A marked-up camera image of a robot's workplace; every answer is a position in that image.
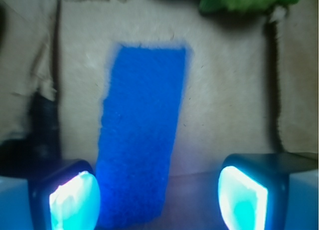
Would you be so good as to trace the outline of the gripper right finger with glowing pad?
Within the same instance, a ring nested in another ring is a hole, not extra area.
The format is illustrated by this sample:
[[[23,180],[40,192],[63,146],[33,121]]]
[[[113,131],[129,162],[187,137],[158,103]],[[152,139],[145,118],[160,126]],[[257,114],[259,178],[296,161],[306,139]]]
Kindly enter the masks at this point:
[[[231,154],[219,174],[218,202],[230,230],[317,230],[319,156]]]

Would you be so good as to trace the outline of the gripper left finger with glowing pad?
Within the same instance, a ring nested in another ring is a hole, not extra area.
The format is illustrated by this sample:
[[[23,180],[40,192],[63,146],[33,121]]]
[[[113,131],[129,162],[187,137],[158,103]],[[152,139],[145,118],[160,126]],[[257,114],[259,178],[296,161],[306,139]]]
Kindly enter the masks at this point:
[[[80,159],[0,162],[2,230],[93,230],[100,189]]]

